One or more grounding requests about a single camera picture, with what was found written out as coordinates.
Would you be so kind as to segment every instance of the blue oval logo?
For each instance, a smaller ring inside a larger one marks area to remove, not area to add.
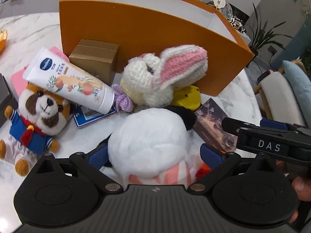
[[[50,69],[50,67],[52,66],[52,63],[53,63],[53,61],[50,59],[50,58],[46,58],[46,59],[44,59],[42,62],[41,62],[41,64],[40,64],[40,68],[42,69],[42,70],[48,70],[48,69]]]

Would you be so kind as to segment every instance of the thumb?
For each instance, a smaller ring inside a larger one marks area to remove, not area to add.
[[[311,179],[297,177],[294,179],[292,186],[295,188],[299,200],[311,201]]]

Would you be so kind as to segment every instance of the purple crochet flower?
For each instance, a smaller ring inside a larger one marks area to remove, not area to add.
[[[120,110],[123,110],[125,112],[132,112],[133,111],[133,103],[126,95],[126,93],[123,92],[123,90],[120,88],[120,85],[113,84],[111,85],[113,91],[114,91],[114,104],[117,109],[117,112]]]

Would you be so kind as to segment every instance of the black circular disc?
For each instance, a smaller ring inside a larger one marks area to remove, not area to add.
[[[14,206],[22,223],[60,227],[80,221],[97,206],[99,194],[89,182],[65,174],[37,174],[25,179]]]
[[[226,178],[214,187],[212,197],[224,215],[254,226],[289,220],[298,202],[287,179],[265,171]]]

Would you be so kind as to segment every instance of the blue gripper pad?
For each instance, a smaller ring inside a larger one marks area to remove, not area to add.
[[[104,144],[103,146],[102,148],[96,148],[94,153],[88,158],[88,163],[97,170],[102,168],[108,161],[108,145]]]
[[[200,147],[200,156],[203,162],[207,164],[211,170],[220,165],[226,159],[226,155],[224,153],[205,143]]]
[[[260,126],[272,129],[288,130],[286,123],[272,121],[266,118],[262,118],[262,120],[260,121]]]

